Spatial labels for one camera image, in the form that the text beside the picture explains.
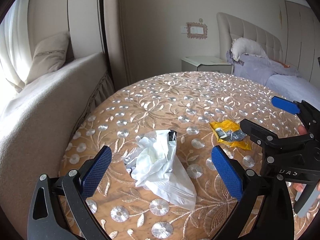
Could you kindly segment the person's right hand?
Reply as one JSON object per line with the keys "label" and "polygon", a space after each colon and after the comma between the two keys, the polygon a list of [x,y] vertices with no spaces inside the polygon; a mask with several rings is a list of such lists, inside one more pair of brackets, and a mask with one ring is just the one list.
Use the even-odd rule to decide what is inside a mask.
{"label": "person's right hand", "polygon": [[[298,126],[298,133],[299,133],[300,135],[305,135],[305,134],[307,134],[308,132],[307,132],[307,130],[305,129],[304,126],[299,125],[299,126]],[[302,184],[299,184],[299,183],[293,183],[293,188],[294,188],[297,192],[303,192],[303,190],[304,190],[304,186],[303,186]]]}

